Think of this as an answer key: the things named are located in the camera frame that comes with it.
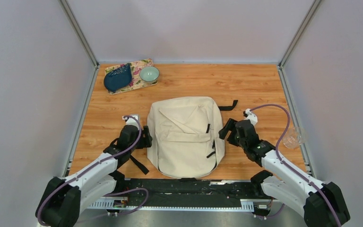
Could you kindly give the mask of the cream canvas backpack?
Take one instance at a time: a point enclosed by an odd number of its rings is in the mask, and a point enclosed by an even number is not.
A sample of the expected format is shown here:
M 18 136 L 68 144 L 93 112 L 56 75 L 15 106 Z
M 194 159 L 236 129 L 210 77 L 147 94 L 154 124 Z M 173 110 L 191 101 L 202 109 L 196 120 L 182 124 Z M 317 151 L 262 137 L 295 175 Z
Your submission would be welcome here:
M 152 103 L 147 126 L 152 145 L 147 158 L 168 177 L 201 178 L 211 174 L 225 156 L 219 131 L 222 111 L 237 106 L 218 106 L 208 96 L 185 96 Z

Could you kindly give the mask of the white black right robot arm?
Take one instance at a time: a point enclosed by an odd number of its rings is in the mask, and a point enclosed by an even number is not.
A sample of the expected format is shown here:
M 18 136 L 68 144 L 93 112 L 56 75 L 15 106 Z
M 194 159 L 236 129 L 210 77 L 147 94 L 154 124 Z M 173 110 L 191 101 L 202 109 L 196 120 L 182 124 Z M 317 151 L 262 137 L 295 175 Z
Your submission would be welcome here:
M 281 201 L 309 227 L 340 227 L 351 219 L 337 184 L 320 181 L 295 166 L 274 145 L 259 139 L 250 120 L 229 119 L 218 134 L 264 168 L 251 178 L 251 193 L 256 198 L 266 195 Z

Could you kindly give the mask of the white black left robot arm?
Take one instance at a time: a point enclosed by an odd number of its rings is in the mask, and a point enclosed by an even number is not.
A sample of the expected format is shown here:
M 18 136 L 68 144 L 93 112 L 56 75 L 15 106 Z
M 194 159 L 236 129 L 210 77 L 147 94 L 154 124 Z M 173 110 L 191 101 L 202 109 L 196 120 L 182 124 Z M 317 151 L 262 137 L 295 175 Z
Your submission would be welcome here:
M 75 174 L 53 177 L 47 184 L 35 216 L 42 226 L 72 227 L 80 214 L 97 199 L 125 192 L 124 174 L 119 168 L 131 160 L 144 174 L 149 170 L 133 156 L 136 149 L 149 148 L 152 137 L 148 126 L 125 125 L 118 138 L 102 154 Z

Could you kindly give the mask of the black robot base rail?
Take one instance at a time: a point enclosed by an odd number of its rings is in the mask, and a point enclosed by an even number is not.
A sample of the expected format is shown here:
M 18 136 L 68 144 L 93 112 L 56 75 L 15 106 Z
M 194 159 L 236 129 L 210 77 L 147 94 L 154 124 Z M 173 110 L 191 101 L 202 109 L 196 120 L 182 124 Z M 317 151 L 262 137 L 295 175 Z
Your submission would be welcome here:
M 250 181 L 129 179 L 117 183 L 116 192 L 135 188 L 148 190 L 145 207 L 237 208 L 243 199 L 269 203 L 271 197 Z

